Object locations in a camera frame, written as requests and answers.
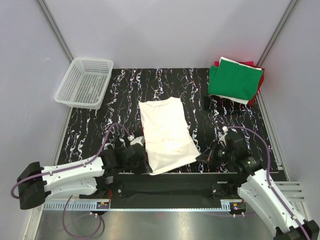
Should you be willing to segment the white t shirt red print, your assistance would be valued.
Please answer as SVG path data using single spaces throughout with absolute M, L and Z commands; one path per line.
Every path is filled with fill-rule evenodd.
M 185 119 L 180 98 L 139 102 L 150 175 L 196 162 L 200 155 Z

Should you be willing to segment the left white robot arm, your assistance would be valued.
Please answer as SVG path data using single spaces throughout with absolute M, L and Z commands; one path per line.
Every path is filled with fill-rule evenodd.
M 150 171 L 145 138 L 130 137 L 128 147 L 106 149 L 87 159 L 54 166 L 30 163 L 16 180 L 12 191 L 21 210 L 30 210 L 45 201 L 79 196 L 81 199 L 109 198 L 120 184 L 119 173 L 144 174 Z

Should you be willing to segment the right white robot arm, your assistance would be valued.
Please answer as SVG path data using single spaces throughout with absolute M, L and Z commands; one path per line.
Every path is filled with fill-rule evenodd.
M 316 240 L 319 225 L 300 214 L 275 184 L 270 157 L 266 164 L 255 158 L 234 129 L 224 126 L 222 136 L 196 157 L 198 162 L 209 165 L 226 161 L 236 171 L 236 176 L 212 190 L 213 196 L 240 197 L 263 220 L 275 240 Z

